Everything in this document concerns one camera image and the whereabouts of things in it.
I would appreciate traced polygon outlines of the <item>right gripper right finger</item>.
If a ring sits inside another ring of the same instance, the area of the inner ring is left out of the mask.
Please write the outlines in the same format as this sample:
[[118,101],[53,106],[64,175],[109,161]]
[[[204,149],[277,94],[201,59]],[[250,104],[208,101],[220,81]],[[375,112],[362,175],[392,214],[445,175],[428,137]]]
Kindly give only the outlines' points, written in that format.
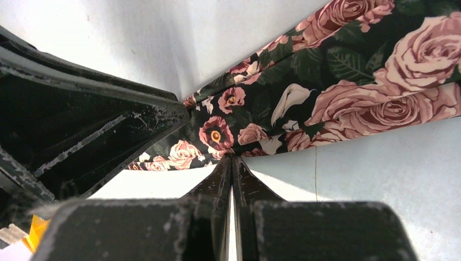
[[232,178],[238,260],[417,260],[387,204],[290,202],[239,157]]

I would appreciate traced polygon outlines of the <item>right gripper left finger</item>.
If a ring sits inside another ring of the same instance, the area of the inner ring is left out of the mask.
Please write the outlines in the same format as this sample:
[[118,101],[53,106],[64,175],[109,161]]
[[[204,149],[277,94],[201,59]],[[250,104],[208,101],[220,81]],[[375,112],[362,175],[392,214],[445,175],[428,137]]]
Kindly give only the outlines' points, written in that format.
[[73,200],[33,260],[227,260],[232,160],[178,199]]

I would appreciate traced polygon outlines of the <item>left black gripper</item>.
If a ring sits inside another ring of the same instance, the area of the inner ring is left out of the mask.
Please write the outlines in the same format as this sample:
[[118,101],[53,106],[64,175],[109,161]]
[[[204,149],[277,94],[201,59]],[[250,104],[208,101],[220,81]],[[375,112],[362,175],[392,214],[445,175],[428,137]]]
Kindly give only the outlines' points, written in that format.
[[190,120],[176,95],[39,51],[1,28],[1,226],[95,193]]

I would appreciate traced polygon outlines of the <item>pink rose floral tie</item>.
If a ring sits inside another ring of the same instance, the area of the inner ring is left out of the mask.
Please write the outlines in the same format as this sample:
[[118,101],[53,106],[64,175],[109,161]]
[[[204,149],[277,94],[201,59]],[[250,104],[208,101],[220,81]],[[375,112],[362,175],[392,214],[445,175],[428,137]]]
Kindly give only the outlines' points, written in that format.
[[331,1],[184,100],[129,170],[205,167],[460,116],[460,1]]

